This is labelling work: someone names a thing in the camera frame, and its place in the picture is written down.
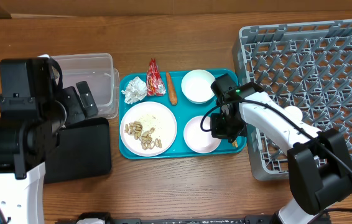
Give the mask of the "wooden chopstick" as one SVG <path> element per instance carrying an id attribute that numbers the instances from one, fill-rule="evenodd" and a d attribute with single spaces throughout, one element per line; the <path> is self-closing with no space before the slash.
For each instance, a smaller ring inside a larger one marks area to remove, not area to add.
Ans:
<path id="1" fill-rule="evenodd" d="M 238 147 L 237 140 L 233 141 L 233 142 L 232 142 L 232 145 L 233 145 L 234 147 Z"/>

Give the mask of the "pink bowl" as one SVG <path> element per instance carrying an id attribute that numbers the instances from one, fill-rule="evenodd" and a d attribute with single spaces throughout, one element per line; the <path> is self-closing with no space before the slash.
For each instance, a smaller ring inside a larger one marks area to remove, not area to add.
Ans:
<path id="1" fill-rule="evenodd" d="M 185 125 L 183 138 L 192 151 L 207 154 L 213 152 L 220 145 L 221 139 L 214 138 L 210 132 L 204 132 L 201 129 L 202 118 L 203 116 L 196 116 Z"/>

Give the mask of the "white bowl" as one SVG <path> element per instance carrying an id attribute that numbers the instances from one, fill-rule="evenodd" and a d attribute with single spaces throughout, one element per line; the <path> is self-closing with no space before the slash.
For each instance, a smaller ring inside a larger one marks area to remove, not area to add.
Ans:
<path id="1" fill-rule="evenodd" d="M 206 70 L 189 71 L 182 79 L 182 93 L 195 104 L 203 104 L 214 97 L 211 84 L 215 77 Z"/>

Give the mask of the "small white cup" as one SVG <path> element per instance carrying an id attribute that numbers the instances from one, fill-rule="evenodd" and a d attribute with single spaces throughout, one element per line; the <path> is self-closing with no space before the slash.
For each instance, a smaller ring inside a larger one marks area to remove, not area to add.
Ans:
<path id="1" fill-rule="evenodd" d="M 297 120 L 301 121 L 303 119 L 303 113 L 300 108 L 290 105 L 286 106 L 284 109 Z"/>

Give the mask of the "red snack wrapper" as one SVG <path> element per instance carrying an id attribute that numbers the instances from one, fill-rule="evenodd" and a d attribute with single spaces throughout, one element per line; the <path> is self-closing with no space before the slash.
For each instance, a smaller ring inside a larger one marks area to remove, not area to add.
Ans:
<path id="1" fill-rule="evenodd" d="M 166 89 L 160 75 L 156 59 L 152 58 L 146 75 L 147 95 L 164 96 Z"/>

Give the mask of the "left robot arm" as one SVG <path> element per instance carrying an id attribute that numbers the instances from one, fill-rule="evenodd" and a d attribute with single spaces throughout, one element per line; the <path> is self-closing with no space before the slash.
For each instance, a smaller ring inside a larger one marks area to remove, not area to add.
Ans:
<path id="1" fill-rule="evenodd" d="M 87 82 L 51 57 L 0 61 L 0 223 L 43 223 L 45 161 L 59 132 L 98 114 Z"/>

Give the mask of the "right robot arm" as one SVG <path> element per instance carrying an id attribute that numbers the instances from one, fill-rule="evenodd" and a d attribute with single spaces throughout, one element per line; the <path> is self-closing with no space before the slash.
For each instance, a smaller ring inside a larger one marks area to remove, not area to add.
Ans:
<path id="1" fill-rule="evenodd" d="M 207 112 L 214 138 L 234 142 L 251 125 L 287 156 L 293 198 L 275 212 L 271 223 L 314 223 L 352 194 L 352 160 L 339 131 L 321 131 L 293 117 L 254 82 L 239 86 L 224 74 L 211 90 L 220 110 Z"/>

